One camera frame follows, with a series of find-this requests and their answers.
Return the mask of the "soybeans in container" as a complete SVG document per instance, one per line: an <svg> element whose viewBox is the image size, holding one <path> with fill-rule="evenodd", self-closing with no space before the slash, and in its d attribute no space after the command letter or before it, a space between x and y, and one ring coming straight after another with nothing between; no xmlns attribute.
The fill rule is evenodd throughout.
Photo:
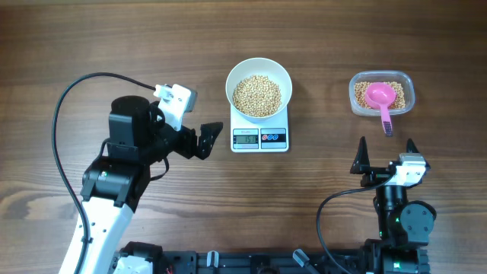
<svg viewBox="0 0 487 274"><path fill-rule="evenodd" d="M365 100L366 90L371 84L372 82L369 81L363 81L354 84L355 99L357 100L358 104L365 109L371 109L371 106ZM406 107L406 99L403 86L396 81L386 81L385 84L391 86L391 88L396 92L396 99L389 106L389 109L404 109Z"/></svg>

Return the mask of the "soybeans in bowl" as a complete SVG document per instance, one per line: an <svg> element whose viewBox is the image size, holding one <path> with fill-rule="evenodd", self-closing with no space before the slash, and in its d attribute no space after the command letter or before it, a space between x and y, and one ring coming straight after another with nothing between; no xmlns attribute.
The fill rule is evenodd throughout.
<svg viewBox="0 0 487 274"><path fill-rule="evenodd" d="M271 116L282 105L279 86L265 75L252 75L240 81L231 99L237 110L252 117Z"/></svg>

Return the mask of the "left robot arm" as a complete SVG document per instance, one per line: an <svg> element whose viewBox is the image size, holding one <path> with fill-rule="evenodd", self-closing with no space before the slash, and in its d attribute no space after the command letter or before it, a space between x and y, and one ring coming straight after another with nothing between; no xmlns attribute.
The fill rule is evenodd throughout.
<svg viewBox="0 0 487 274"><path fill-rule="evenodd" d="M171 152L206 159L223 129L221 122L201 125L201 134L176 131L163 120L156 104L140 96L125 96L111 103L110 136L82 177L80 218L65 255L62 273L107 273L113 255L138 202L155 178L150 166L166 161Z"/></svg>

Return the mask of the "white digital kitchen scale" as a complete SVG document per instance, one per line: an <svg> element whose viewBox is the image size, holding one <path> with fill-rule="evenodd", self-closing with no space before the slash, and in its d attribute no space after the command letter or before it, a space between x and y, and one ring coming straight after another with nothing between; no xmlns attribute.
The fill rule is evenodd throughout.
<svg viewBox="0 0 487 274"><path fill-rule="evenodd" d="M288 110L264 120L248 120L231 108L231 150L235 153L275 153L289 149Z"/></svg>

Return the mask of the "clear plastic container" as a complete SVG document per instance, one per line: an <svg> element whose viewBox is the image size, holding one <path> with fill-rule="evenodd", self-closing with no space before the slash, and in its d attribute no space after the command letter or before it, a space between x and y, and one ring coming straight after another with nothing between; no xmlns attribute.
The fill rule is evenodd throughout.
<svg viewBox="0 0 487 274"><path fill-rule="evenodd" d="M415 104L415 91L411 78L404 72L393 70L359 72L349 82L349 99L352 112L358 116L380 116L379 110L365 109L355 99L354 84L358 82L386 82L396 81L400 83L405 91L406 107L400 110L390 110L390 115L401 115L409 112Z"/></svg>

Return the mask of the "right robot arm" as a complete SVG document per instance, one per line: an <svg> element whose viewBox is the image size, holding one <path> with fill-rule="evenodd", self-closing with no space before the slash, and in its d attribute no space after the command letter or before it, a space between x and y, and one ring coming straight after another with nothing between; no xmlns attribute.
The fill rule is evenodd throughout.
<svg viewBox="0 0 487 274"><path fill-rule="evenodd" d="M372 167L365 137L361 137L351 174L362 176L361 189L373 190L379 239L368 239L358 252L358 273L429 273L425 246L437 218L423 201L410 201L407 190L418 186L431 169L413 140L406 152L387 167Z"/></svg>

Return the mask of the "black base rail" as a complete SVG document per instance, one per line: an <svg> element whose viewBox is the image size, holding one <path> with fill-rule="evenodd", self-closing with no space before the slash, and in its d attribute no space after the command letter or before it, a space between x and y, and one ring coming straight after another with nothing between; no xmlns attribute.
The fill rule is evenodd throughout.
<svg viewBox="0 0 487 274"><path fill-rule="evenodd" d="M161 246L130 242L113 255L108 273L430 273L426 250L394 250L366 244L357 250L307 253L208 253L164 251Z"/></svg>

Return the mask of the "white bowl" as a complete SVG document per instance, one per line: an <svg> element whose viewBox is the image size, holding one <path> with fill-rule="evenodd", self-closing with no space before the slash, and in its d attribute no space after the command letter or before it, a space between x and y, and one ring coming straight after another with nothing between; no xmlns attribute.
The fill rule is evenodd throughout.
<svg viewBox="0 0 487 274"><path fill-rule="evenodd" d="M255 123L282 113L291 100L288 71L274 60L246 59L230 70L225 91L231 109Z"/></svg>

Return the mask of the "pink plastic scoop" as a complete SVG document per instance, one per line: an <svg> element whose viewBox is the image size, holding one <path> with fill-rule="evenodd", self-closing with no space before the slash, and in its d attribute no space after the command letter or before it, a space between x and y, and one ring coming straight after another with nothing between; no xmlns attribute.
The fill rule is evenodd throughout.
<svg viewBox="0 0 487 274"><path fill-rule="evenodd" d="M366 103L375 110L380 111L382 127L386 137L393 136L393 127L390 118L389 106L396 99L394 89L383 82L374 82L365 91Z"/></svg>

